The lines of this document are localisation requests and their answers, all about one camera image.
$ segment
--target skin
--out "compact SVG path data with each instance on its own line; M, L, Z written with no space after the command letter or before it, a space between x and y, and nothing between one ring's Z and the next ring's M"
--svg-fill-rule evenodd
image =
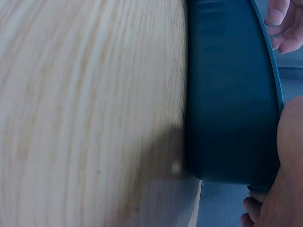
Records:
M242 227L303 226L303 96L285 104L277 148L281 166L276 180L267 194L250 192L243 201Z
M269 0L264 23L273 49L282 54L298 50L303 45L303 0Z

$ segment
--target blue floor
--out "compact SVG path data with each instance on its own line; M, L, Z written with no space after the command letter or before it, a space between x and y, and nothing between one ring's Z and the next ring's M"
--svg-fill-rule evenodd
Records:
M256 1L261 15L267 12L267 1ZM284 100L303 95L303 48L280 55L275 52ZM240 217L245 212L242 200L248 190L242 185L204 183L197 227L240 227Z

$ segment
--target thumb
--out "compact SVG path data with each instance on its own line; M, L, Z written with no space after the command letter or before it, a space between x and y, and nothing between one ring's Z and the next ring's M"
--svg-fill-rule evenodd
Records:
M268 16L265 25L280 25L287 13L290 0L269 0Z

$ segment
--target teal plastic container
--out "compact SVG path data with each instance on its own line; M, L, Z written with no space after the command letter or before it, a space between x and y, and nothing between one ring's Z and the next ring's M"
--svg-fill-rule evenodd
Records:
M251 0L187 0L185 149L189 170L210 182L265 192L280 163L283 98L276 61Z

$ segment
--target wood grain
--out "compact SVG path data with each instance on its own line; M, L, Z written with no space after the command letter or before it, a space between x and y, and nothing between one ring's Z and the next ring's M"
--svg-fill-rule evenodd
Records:
M0 0L0 226L196 226L183 0Z

